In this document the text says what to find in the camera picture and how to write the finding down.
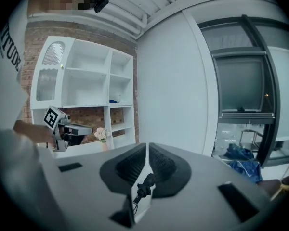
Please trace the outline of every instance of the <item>person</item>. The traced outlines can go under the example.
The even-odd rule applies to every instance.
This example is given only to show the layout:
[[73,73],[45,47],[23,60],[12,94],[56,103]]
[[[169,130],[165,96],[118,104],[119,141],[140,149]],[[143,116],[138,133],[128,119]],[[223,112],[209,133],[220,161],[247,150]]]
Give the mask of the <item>person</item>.
[[70,13],[88,9],[97,0],[22,0],[11,14],[0,34],[0,129],[13,129],[28,136],[34,143],[54,145],[53,133],[47,126],[22,121],[21,109],[28,96],[20,87],[24,64],[27,18],[52,10]]

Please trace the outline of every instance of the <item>gray surface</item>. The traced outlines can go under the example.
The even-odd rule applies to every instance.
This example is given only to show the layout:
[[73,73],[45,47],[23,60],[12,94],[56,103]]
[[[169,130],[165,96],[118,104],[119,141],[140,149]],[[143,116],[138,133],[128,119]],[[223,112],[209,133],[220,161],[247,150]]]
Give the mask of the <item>gray surface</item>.
[[[236,227],[240,220],[217,188],[227,181],[234,183],[257,208],[263,209],[269,204],[269,198],[256,185],[218,160],[160,146],[184,158],[191,166],[192,177],[176,196],[153,199],[151,207],[133,227],[134,230],[227,230]],[[94,227],[95,230],[125,229],[108,219],[120,210],[125,196],[111,193],[100,179],[99,170],[106,160],[132,148],[133,145],[55,161],[44,157],[47,180],[64,215],[73,222],[72,230],[78,230],[76,225],[80,223],[82,227]],[[83,167],[63,173],[56,169],[56,166],[75,162]]]

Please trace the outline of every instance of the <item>brick wall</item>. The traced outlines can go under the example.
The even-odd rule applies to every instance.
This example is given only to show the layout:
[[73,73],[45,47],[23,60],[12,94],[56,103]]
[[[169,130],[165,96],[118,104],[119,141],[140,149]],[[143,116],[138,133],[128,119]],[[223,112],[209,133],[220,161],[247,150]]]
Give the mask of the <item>brick wall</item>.
[[[39,54],[48,36],[63,36],[76,39],[86,40],[125,52],[134,57],[134,114],[135,114],[135,134],[136,142],[139,142],[138,130],[138,104],[137,104],[137,45],[111,34],[101,29],[91,26],[81,25],[70,22],[33,22],[27,25],[25,36],[25,64],[22,71],[21,85],[30,95],[31,84],[34,69],[39,58]],[[103,108],[73,108],[62,109],[64,112],[71,114],[71,119],[75,123],[87,125],[94,131],[98,127],[104,127],[104,111]],[[112,123],[123,122],[123,112],[118,109],[112,110]],[[32,123],[30,111],[30,98],[23,107],[23,120]],[[94,135],[88,136],[84,142],[96,141]]]

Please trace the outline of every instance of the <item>glass pane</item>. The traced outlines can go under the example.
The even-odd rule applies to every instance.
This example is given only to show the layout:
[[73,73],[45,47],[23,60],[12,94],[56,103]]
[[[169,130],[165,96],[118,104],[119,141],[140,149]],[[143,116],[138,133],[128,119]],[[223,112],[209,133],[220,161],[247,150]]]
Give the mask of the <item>glass pane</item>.
[[289,32],[272,26],[256,25],[265,43],[268,46],[289,50]]
[[289,140],[275,142],[270,158],[283,158],[289,156]]
[[248,35],[239,24],[210,26],[201,31],[210,51],[253,46]]
[[219,156],[222,160],[243,160],[240,152],[244,151],[246,160],[256,158],[263,140],[263,124],[226,124],[217,125],[217,133],[212,156]]
[[261,111],[264,73],[261,57],[216,59],[222,92],[222,110]]

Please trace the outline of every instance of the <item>white shirt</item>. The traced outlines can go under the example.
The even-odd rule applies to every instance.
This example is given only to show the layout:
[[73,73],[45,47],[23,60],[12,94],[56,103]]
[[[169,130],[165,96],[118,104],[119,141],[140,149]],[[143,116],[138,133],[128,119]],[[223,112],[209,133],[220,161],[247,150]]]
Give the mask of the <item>white shirt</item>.
[[28,95],[20,85],[28,0],[22,0],[0,33],[0,129],[13,129]]

